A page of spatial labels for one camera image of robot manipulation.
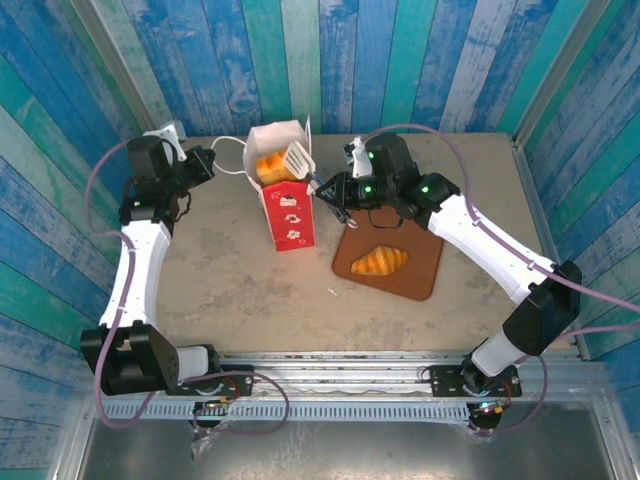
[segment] table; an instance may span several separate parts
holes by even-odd
[[[352,138],[313,138],[321,176],[346,168],[342,145]],[[446,144],[426,134],[405,138],[422,172],[442,173],[462,186]],[[509,137],[452,138],[469,159],[476,206],[539,252]],[[192,138],[186,147],[211,141]],[[241,152],[241,145],[221,141],[216,160],[240,169]],[[191,212],[175,227],[159,286],[159,329],[176,346],[213,343],[222,352],[467,351],[497,332],[514,309],[499,285],[449,244],[425,302],[339,279],[331,262],[344,227],[317,200],[314,217],[315,248],[276,253],[247,179],[216,172],[193,190]]]

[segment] cutting board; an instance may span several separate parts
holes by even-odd
[[[333,259],[333,272],[340,278],[401,297],[428,299],[435,285],[444,240],[410,221],[394,228],[399,217],[391,207],[374,210],[371,216],[369,212],[356,211],[352,217],[358,222],[358,228],[345,228]],[[384,277],[351,273],[351,264],[378,245],[404,250],[409,253],[409,260]]]

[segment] red paper box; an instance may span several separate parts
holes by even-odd
[[[277,252],[315,245],[313,209],[307,185],[282,182],[262,189]]]

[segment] purple cable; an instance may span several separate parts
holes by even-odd
[[[379,135],[383,132],[389,131],[389,130],[397,130],[399,128],[411,128],[414,130],[422,130],[424,132],[428,132],[431,133],[439,138],[441,138],[442,140],[444,140],[446,142],[447,145],[449,145],[449,147],[451,148],[451,150],[453,150],[453,153],[456,155],[456,158],[458,159],[458,163],[460,164],[460,169],[462,170],[462,176],[464,178],[464,193],[465,193],[465,201],[466,201],[466,205],[467,205],[467,210],[469,212],[469,217],[471,217],[471,219],[474,221],[474,223],[477,224],[478,227],[480,227],[480,229],[486,233],[491,239],[493,239],[495,242],[497,242],[500,246],[502,246],[504,249],[506,249],[509,253],[511,253],[512,255],[514,255],[516,258],[518,258],[519,260],[521,260],[522,262],[524,262],[527,265],[531,265],[533,264],[533,269],[547,277],[549,277],[550,279],[561,283],[562,285],[565,285],[573,290],[576,290],[580,293],[584,293],[585,295],[590,295],[592,297],[598,298],[600,300],[604,300],[606,302],[610,302],[613,303],[615,305],[619,305],[623,308],[627,308],[631,311],[634,311],[636,313],[640,313],[640,307],[637,305],[634,305],[631,302],[627,302],[625,300],[613,297],[611,295],[607,295],[605,293],[601,293],[598,292],[596,290],[591,290],[590,288],[584,287],[580,284],[571,282],[569,280],[567,280],[566,278],[563,278],[559,275],[556,275],[553,272],[550,272],[546,269],[544,269],[543,267],[541,267],[540,265],[537,265],[536,263],[533,262],[532,259],[527,258],[526,255],[524,255],[523,253],[520,253],[518,250],[516,250],[515,248],[513,248],[511,245],[509,245],[507,242],[505,242],[502,238],[500,238],[498,235],[496,235],[493,230],[491,230],[489,227],[487,227],[484,223],[482,223],[482,219],[478,217],[478,215],[476,214],[475,211],[475,207],[473,206],[473,201],[472,201],[472,196],[471,196],[471,176],[469,174],[469,169],[467,168],[467,161],[465,160],[464,155],[462,154],[462,152],[460,151],[460,148],[453,143],[449,137],[447,135],[444,135],[440,132],[438,132],[437,130],[430,128],[430,127],[425,127],[424,125],[418,125],[418,124],[414,124],[414,123],[398,123],[395,125],[390,125],[388,127],[383,127],[383,128],[379,128],[377,130],[374,130],[373,132],[371,132],[369,135],[366,135],[363,139],[363,141],[367,141],[368,139],[370,139],[371,137],[374,137],[376,135]],[[635,328],[640,328],[640,322],[635,322],[635,323],[629,323],[627,325],[614,325],[614,326],[610,326],[610,327],[592,327],[592,328],[583,328],[580,330],[574,330],[572,332],[568,332],[565,333],[564,335],[562,335],[559,338],[566,338],[566,337],[570,337],[570,336],[575,336],[575,335],[580,335],[583,333],[600,333],[600,332],[615,332],[615,331],[619,331],[619,330],[631,330],[631,329],[635,329]]]
[[[140,408],[138,409],[136,414],[130,420],[127,420],[126,422],[114,422],[112,419],[110,419],[107,416],[107,413],[104,411],[104,405],[102,404],[102,395],[100,393],[104,363],[106,361],[109,348],[111,348],[111,344],[113,343],[113,338],[116,335],[118,326],[120,325],[120,320],[122,319],[122,313],[127,301],[127,296],[129,295],[129,290],[131,289],[131,282],[133,281],[133,273],[135,272],[135,268],[136,268],[136,252],[135,252],[135,246],[133,244],[133,241],[125,233],[120,232],[118,230],[109,230],[106,232],[100,232],[95,229],[95,227],[93,226],[93,223],[91,223],[91,214],[90,214],[91,189],[93,188],[93,183],[95,182],[95,179],[98,176],[98,172],[100,171],[102,166],[107,162],[107,160],[109,160],[109,158],[111,158],[111,156],[115,152],[120,150],[126,144],[127,144],[126,141],[120,142],[117,145],[114,145],[113,147],[111,147],[111,149],[109,149],[109,151],[102,156],[102,158],[96,164],[96,166],[93,167],[93,170],[89,175],[87,188],[85,189],[85,192],[84,192],[84,213],[87,220],[87,225],[89,226],[89,230],[91,230],[96,235],[99,235],[102,237],[120,238],[120,240],[122,240],[122,242],[127,246],[127,249],[129,251],[129,267],[127,269],[127,277],[124,281],[124,286],[122,287],[122,294],[120,295],[120,300],[118,302],[118,309],[116,310],[116,316],[113,319],[113,324],[109,329],[107,338],[105,339],[104,344],[102,345],[102,349],[100,350],[100,354],[98,355],[98,361],[96,362],[96,371],[93,379],[93,395],[94,395],[94,400],[96,404],[96,410],[98,411],[98,416],[106,426],[116,430],[124,430],[125,428],[129,428],[132,425],[134,425],[138,420],[140,420],[140,417],[142,416],[145,409],[147,408],[147,405],[149,404],[153,396],[156,394],[156,392],[150,392],[149,395],[147,395],[147,397],[144,399],[144,401],[140,405]],[[228,377],[230,375],[245,375],[245,376],[250,375],[252,377],[258,377],[271,383],[274,387],[276,387],[276,389],[280,392],[280,394],[284,398],[284,401],[286,404],[285,414],[282,420],[278,422],[278,424],[274,428],[269,430],[264,430],[264,431],[221,430],[221,431],[224,433],[235,433],[238,435],[267,435],[269,433],[273,433],[277,430],[280,430],[286,423],[287,418],[289,418],[289,411],[290,411],[289,397],[287,397],[287,394],[285,393],[284,389],[278,383],[276,383],[274,380],[267,377],[266,375],[263,375],[261,373],[256,373],[256,372],[232,371],[232,372],[212,373],[209,375],[202,375],[200,377],[190,377],[185,379],[183,383],[198,382],[201,380],[209,380],[212,378]]]
[[[540,360],[540,365],[542,366],[542,375],[543,375],[542,392],[540,392],[540,399],[538,400],[538,403],[536,403],[536,406],[533,407],[533,410],[529,412],[529,415],[524,417],[515,425],[511,425],[510,427],[498,428],[498,429],[492,428],[491,430],[479,428],[475,423],[473,423],[473,420],[469,419],[469,426],[473,428],[476,431],[476,433],[478,433],[479,435],[491,435],[492,433],[515,432],[516,430],[519,430],[520,428],[522,428],[526,423],[529,422],[529,420],[531,420],[533,417],[537,415],[537,413],[542,408],[542,404],[544,402],[545,397],[547,396],[547,391],[549,389],[549,371],[547,370],[547,363],[544,361],[542,357],[538,357],[538,360]]]

